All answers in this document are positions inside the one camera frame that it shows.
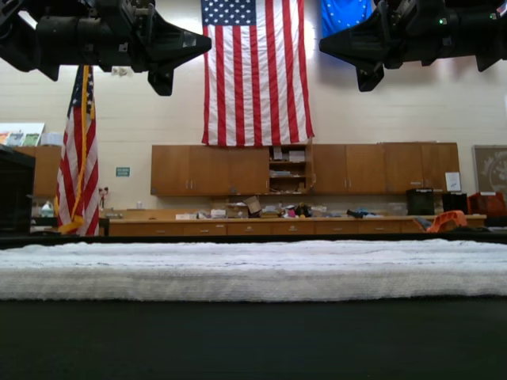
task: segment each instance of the black box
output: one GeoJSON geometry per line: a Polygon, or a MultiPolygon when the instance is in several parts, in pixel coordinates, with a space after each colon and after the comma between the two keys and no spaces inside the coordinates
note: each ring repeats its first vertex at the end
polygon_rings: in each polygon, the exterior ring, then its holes
{"type": "Polygon", "coordinates": [[[465,215],[469,215],[467,194],[442,194],[442,205],[444,212],[462,211],[465,215]]]}
{"type": "Polygon", "coordinates": [[[0,145],[0,235],[29,234],[35,158],[0,145]]]}
{"type": "Polygon", "coordinates": [[[435,215],[432,188],[414,188],[406,191],[408,215],[435,215]]]}

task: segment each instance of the blue flag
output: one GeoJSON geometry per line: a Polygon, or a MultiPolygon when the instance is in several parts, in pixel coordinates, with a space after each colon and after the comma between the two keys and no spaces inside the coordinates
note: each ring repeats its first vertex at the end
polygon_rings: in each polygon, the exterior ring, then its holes
{"type": "Polygon", "coordinates": [[[321,7],[324,37],[360,24],[372,14],[372,0],[321,0],[321,7]]]}

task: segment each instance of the white fluffy material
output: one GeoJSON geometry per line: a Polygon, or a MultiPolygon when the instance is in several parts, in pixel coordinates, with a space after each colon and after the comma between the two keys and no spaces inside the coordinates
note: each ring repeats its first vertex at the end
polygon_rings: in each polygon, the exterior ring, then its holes
{"type": "Polygon", "coordinates": [[[430,295],[507,295],[507,245],[80,243],[0,251],[4,300],[298,302],[430,295]]]}

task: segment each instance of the green sign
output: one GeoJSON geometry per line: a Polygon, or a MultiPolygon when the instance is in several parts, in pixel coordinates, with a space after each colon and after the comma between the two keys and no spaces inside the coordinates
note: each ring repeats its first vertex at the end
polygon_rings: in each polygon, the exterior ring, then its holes
{"type": "Polygon", "coordinates": [[[129,177],[130,176],[130,168],[116,168],[116,176],[117,177],[129,177]]]}

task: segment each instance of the american flag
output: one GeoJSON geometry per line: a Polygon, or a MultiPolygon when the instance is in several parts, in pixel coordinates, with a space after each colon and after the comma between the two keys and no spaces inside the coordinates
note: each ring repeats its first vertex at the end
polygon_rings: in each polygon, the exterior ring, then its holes
{"type": "Polygon", "coordinates": [[[98,234],[98,160],[93,68],[80,66],[67,113],[56,210],[65,234],[98,234]]]}
{"type": "Polygon", "coordinates": [[[313,137],[304,0],[201,0],[206,145],[271,146],[313,137]]]}

